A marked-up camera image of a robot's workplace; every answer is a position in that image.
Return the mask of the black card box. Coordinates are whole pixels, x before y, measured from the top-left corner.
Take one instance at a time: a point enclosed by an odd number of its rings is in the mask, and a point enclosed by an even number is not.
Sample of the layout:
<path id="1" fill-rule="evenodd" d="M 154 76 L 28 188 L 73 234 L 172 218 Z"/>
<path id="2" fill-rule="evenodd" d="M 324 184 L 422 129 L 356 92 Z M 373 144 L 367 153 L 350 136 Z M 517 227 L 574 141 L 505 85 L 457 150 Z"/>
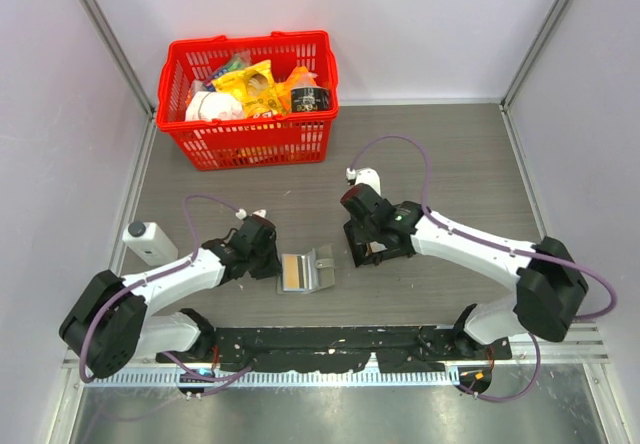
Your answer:
<path id="1" fill-rule="evenodd" d="M 415 255 L 415 252 L 409 246 L 394 248 L 381 246 L 379 250 L 375 250 L 373 243 L 358 243 L 356 241 L 356 230 L 350 221 L 344 224 L 343 230 L 356 268 L 363 265 L 378 266 L 383 261 L 402 257 L 411 258 Z"/>

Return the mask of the gold credit card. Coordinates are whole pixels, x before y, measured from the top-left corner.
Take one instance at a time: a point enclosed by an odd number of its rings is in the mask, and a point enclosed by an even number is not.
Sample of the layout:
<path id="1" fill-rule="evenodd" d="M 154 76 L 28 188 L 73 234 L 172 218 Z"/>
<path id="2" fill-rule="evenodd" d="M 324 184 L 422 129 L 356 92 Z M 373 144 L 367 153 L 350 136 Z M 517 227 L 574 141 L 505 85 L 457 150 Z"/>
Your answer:
<path id="1" fill-rule="evenodd" d="M 282 255 L 282 288 L 284 292 L 300 292 L 304 289 L 304 271 L 299 255 Z"/>

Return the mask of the grey leather card holder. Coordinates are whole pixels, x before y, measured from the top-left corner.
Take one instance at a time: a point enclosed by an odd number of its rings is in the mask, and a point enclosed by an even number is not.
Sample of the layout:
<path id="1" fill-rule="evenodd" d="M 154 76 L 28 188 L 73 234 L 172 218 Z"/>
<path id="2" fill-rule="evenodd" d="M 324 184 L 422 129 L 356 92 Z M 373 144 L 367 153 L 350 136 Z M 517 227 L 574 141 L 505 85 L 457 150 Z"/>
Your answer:
<path id="1" fill-rule="evenodd" d="M 331 245 L 325 245 L 311 249 L 305 254 L 299 255 L 302 258 L 302 269 L 304 271 L 304 289 L 300 292 L 284 292 L 282 288 L 282 274 L 278 278 L 277 292 L 279 294 L 310 294 L 333 287 L 336 284 L 335 260 Z"/>

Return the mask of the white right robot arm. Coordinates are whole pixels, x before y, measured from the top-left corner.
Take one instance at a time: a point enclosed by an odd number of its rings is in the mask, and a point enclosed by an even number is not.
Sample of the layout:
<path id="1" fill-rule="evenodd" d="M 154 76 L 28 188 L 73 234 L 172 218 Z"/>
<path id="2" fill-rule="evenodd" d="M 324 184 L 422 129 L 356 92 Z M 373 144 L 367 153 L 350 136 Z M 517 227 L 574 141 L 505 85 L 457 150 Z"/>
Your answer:
<path id="1" fill-rule="evenodd" d="M 493 302 L 467 306 L 451 331 L 450 344 L 465 359 L 495 341 L 528 332 L 561 342 L 576 318 L 588 286 L 566 247 L 546 237 L 513 241 L 451 221 L 405 201 L 392 204 L 372 186 L 354 185 L 340 200 L 356 266 L 413 256 L 435 257 L 479 273 L 508 289 Z"/>

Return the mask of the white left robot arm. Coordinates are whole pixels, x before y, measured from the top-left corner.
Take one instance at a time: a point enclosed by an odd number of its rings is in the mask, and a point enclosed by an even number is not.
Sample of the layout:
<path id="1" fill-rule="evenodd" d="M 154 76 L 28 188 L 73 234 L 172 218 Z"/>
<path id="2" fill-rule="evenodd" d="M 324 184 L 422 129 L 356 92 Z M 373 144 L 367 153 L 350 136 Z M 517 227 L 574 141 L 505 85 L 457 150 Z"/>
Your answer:
<path id="1" fill-rule="evenodd" d="M 244 275 L 256 280 L 280 275 L 276 236 L 272 222 L 252 214 L 230 236 L 209 240 L 152 272 L 96 274 L 59 328 L 79 358 L 81 379 L 108 378 L 131 359 L 150 355 L 183 362 L 211 358 L 216 336 L 206 318 L 190 308 L 167 316 L 161 310 Z"/>

